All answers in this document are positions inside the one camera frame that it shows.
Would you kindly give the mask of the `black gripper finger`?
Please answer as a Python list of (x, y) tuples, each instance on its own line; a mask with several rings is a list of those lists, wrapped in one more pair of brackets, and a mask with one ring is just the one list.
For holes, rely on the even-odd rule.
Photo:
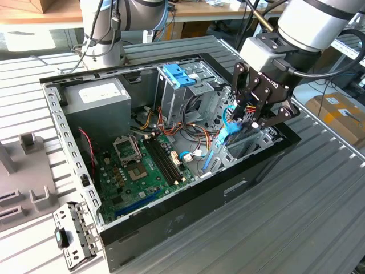
[(255, 113), (258, 99), (253, 92), (259, 84), (258, 74), (246, 63), (235, 64), (231, 93), (235, 97), (237, 106), (231, 115), (233, 120), (243, 119), (246, 114)]
[[(279, 85), (277, 88), (257, 87), (253, 92), (258, 99), (256, 111), (251, 118), (251, 127), (270, 127), (290, 120), (299, 115), (299, 108), (290, 101), (289, 87)], [(269, 114), (274, 104), (280, 103), (276, 115)]]

